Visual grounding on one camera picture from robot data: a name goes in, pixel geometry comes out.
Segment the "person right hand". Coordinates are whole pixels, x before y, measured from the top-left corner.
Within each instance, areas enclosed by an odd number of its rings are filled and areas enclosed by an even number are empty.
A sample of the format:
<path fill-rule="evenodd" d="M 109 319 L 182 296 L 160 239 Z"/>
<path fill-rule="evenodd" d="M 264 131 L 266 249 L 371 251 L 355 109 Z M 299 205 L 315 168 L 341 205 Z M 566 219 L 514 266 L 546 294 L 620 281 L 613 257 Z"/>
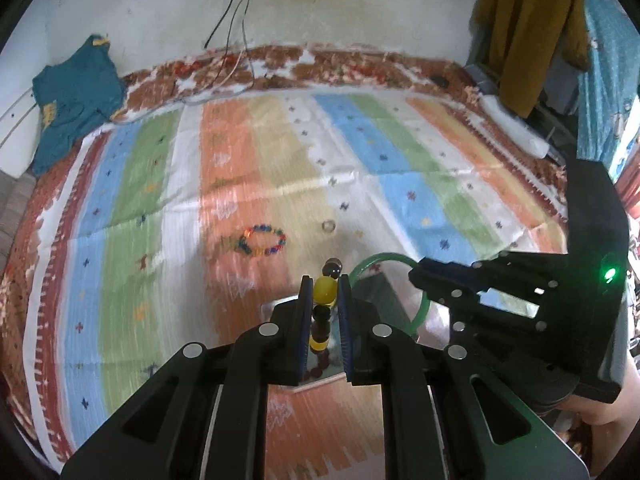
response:
<path fill-rule="evenodd" d="M 626 354 L 623 388 L 612 404 L 583 396 L 569 396 L 559 409 L 578 414 L 591 427 L 590 474 L 602 474 L 620 452 L 639 421 L 639 373 L 630 353 Z"/>

